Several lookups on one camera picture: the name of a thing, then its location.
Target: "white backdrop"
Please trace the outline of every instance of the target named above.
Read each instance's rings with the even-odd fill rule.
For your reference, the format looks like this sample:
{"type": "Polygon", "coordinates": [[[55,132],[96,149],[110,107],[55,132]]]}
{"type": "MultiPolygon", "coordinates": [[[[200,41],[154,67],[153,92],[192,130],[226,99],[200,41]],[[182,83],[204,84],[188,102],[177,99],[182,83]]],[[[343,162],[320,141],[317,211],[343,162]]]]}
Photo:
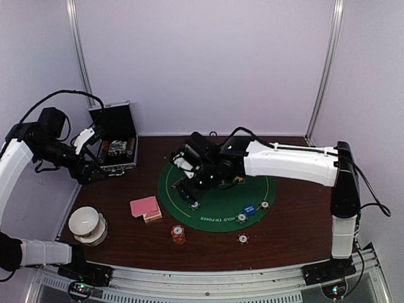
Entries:
{"type": "Polygon", "coordinates": [[[77,0],[93,93],[140,133],[306,132],[334,1],[77,0]]]}

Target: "deck of cards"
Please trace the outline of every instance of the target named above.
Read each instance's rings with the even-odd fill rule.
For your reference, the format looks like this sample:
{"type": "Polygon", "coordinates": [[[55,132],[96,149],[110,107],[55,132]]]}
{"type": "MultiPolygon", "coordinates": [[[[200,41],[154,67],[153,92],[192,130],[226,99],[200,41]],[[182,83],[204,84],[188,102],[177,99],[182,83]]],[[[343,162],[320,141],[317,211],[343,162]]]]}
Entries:
{"type": "Polygon", "coordinates": [[[145,223],[163,217],[155,196],[131,201],[131,212],[135,218],[143,216],[145,223]]]}

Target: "blue poker chip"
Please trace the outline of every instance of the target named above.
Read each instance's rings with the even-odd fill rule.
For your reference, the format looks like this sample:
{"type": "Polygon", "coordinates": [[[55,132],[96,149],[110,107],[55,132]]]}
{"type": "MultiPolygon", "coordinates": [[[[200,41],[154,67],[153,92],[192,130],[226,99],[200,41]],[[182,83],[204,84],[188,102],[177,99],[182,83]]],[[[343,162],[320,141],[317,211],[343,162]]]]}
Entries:
{"type": "Polygon", "coordinates": [[[257,209],[255,208],[254,205],[252,205],[252,204],[247,204],[247,205],[244,205],[243,211],[244,211],[244,213],[245,213],[246,215],[248,215],[248,216],[253,216],[253,215],[256,214],[257,209]]]}

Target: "orange poker chip stack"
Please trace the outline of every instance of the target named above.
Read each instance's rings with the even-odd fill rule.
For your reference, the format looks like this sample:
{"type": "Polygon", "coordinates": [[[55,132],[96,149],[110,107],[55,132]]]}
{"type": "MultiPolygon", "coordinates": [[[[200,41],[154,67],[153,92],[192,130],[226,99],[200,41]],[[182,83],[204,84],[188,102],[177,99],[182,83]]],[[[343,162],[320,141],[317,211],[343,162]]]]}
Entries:
{"type": "Polygon", "coordinates": [[[185,243],[185,228],[181,225],[175,225],[171,229],[171,239],[175,244],[185,243]]]}

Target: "pink card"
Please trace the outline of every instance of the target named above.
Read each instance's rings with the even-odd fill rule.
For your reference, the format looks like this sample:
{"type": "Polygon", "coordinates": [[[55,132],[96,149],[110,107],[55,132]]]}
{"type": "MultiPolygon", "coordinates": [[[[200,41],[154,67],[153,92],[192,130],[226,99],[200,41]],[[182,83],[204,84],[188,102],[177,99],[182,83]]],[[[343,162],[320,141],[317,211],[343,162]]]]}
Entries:
{"type": "Polygon", "coordinates": [[[131,201],[132,216],[135,218],[146,215],[147,213],[158,211],[156,197],[148,197],[144,199],[131,201]]]}

